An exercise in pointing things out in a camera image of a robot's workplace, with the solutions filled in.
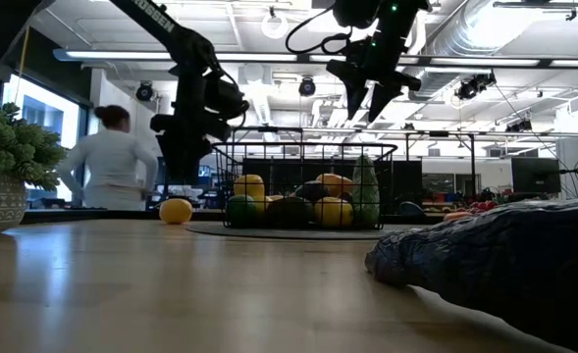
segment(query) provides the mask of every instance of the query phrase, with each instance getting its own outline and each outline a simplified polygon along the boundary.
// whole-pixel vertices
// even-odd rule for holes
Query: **gray mat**
[[[415,226],[386,225],[381,230],[322,230],[322,229],[265,229],[231,228],[223,223],[189,224],[186,229],[202,234],[241,236],[271,239],[301,240],[377,240],[393,229],[406,229]]]

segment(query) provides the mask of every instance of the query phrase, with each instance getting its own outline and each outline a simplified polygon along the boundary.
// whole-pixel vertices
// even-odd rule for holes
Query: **green vegetable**
[[[15,119],[19,110],[11,103],[0,110],[0,173],[54,190],[59,184],[54,168],[66,155],[60,136]]]
[[[361,155],[356,160],[352,179],[354,222],[360,227],[374,227],[380,217],[380,192],[376,169],[368,156]]]

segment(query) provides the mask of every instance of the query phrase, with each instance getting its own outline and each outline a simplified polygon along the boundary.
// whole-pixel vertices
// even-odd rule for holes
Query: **potted plant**
[[[16,119],[19,110],[14,104],[0,110],[0,232],[23,219],[25,183],[55,189],[59,181],[54,168],[66,153],[57,133]]]

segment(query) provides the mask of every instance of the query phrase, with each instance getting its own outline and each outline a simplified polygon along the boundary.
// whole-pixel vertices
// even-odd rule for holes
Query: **black plastic bag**
[[[578,351],[578,199],[395,231],[365,266],[376,280],[421,286]]]

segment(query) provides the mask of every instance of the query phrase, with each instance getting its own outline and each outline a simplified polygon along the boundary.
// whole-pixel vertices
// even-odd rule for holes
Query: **table surface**
[[[225,238],[155,221],[0,235],[0,352],[567,352],[420,288],[374,241]]]

